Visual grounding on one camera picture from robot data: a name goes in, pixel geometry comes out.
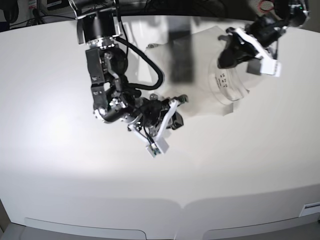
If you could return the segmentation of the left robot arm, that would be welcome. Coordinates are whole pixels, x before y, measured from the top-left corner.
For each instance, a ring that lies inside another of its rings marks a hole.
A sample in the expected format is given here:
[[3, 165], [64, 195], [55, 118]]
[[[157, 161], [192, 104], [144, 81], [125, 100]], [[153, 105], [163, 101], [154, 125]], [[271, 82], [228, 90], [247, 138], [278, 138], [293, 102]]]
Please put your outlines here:
[[302, 27], [310, 18], [307, 0], [273, 0], [273, 11], [264, 12], [245, 27], [226, 29], [228, 43], [217, 60], [219, 69], [231, 69], [247, 62], [247, 72], [278, 77], [279, 39], [287, 28]]

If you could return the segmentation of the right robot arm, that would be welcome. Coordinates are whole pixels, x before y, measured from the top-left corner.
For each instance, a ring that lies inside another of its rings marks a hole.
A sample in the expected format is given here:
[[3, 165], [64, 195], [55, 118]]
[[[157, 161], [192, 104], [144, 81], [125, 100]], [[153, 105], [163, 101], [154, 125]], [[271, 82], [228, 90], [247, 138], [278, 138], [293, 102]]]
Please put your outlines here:
[[[142, 91], [157, 90], [165, 76], [127, 37], [121, 37], [126, 35], [126, 31], [119, 1], [105, 4], [102, 0], [71, 0], [69, 5], [77, 21], [77, 41], [80, 45], [88, 45], [85, 55], [96, 117], [106, 124], [127, 120], [138, 131], [145, 130], [148, 138], [161, 130], [182, 127], [184, 120], [174, 104], [180, 106], [188, 102], [186, 95], [163, 100], [142, 96]], [[128, 81], [129, 50], [133, 50], [155, 71], [157, 80], [154, 84]]]

